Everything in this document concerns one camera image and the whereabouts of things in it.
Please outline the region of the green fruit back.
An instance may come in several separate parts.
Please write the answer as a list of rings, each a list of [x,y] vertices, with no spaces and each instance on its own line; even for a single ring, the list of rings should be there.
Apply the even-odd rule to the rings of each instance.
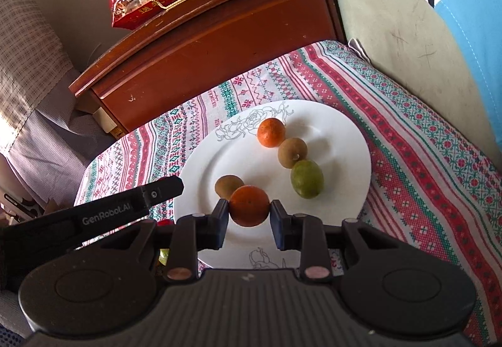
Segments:
[[[162,265],[166,265],[168,261],[168,254],[169,254],[169,249],[168,248],[161,248],[159,251],[159,256],[158,256],[158,261]]]

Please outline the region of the green fruit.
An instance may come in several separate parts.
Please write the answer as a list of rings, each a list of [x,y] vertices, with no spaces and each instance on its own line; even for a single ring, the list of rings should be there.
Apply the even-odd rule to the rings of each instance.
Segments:
[[[324,189],[323,171],[316,162],[308,159],[295,163],[290,181],[294,191],[305,199],[317,197]]]
[[[162,265],[166,265],[168,261],[168,254],[169,254],[169,249],[168,248],[161,248],[159,251],[159,256],[158,256],[158,261]]]

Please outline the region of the green fruit front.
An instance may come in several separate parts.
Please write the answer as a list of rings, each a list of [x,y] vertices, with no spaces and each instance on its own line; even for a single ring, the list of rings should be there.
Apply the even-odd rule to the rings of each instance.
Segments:
[[[324,189],[323,171],[316,162],[308,159],[295,163],[290,181],[294,191],[305,199],[317,197]]]

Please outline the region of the kiwi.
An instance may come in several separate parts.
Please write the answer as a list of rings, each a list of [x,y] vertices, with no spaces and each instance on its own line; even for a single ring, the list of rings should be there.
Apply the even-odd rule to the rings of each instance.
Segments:
[[[302,138],[286,138],[278,148],[277,159],[284,168],[290,169],[306,159],[307,154],[308,147]]]
[[[214,190],[220,198],[229,200],[235,190],[242,186],[244,182],[238,176],[226,174],[215,182]]]

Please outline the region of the orange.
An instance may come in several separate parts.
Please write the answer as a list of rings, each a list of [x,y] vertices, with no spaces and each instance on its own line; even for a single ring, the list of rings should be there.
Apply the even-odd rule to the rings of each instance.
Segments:
[[[229,206],[230,215],[236,224],[242,227],[255,227],[267,219],[270,199],[261,188],[243,185],[233,192]]]
[[[285,140],[286,128],[277,118],[267,118],[259,124],[258,141],[267,148],[278,147]]]

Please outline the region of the red tomato front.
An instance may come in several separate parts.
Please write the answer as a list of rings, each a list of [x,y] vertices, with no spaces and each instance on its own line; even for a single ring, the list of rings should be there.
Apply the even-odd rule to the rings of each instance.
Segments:
[[[159,220],[157,222],[158,227],[171,226],[171,225],[174,225],[173,220]]]

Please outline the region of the white floral plate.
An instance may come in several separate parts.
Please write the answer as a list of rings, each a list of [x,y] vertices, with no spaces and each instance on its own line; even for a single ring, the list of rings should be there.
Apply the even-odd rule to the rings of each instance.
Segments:
[[[259,124],[269,117],[283,122],[289,137],[306,142],[308,157],[323,171],[324,189],[318,197],[301,198],[290,183],[289,170],[278,162],[276,149],[259,143]],[[243,111],[203,139],[181,170],[184,191],[174,200],[174,217],[211,213],[220,199],[215,182],[226,174],[261,188],[289,214],[311,214],[326,225],[340,225],[362,211],[371,159],[362,132],[340,111],[308,100],[282,100]]]

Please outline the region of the grey checked curtain cloth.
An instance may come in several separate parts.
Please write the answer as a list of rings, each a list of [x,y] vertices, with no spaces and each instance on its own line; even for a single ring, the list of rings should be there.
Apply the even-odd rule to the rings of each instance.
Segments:
[[[1,154],[43,208],[73,205],[114,138],[76,108],[78,73],[35,0],[1,0]]]

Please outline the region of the patterned tablecloth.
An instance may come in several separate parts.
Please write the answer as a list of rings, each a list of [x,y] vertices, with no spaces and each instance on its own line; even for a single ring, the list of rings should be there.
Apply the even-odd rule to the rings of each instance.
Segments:
[[[275,117],[323,171],[318,197],[300,197],[277,151],[256,137]],[[234,174],[290,213],[329,225],[358,217],[460,266],[477,301],[465,329],[501,340],[501,174],[420,100],[335,41],[295,50],[209,89],[121,138],[90,163],[87,203],[176,174],[184,193],[152,218],[207,213],[217,179]]]

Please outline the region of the cardboard box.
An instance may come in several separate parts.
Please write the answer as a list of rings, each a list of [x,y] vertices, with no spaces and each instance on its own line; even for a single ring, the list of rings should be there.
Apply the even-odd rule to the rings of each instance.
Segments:
[[[116,140],[119,140],[126,134],[98,103],[97,99],[93,97],[90,91],[87,91],[83,95],[77,97],[76,109],[91,115],[103,131],[113,136]]]

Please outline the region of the beige sofa cushion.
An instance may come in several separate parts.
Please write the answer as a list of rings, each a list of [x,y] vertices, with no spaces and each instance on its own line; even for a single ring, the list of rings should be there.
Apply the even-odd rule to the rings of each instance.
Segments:
[[[485,154],[500,150],[478,87],[443,19],[424,0],[338,0],[345,34]]]

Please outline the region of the wooden cabinet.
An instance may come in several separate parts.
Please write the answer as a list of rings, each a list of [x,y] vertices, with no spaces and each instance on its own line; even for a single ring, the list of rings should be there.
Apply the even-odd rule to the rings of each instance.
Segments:
[[[70,89],[131,132],[269,60],[344,39],[337,0],[184,0],[129,33]]]

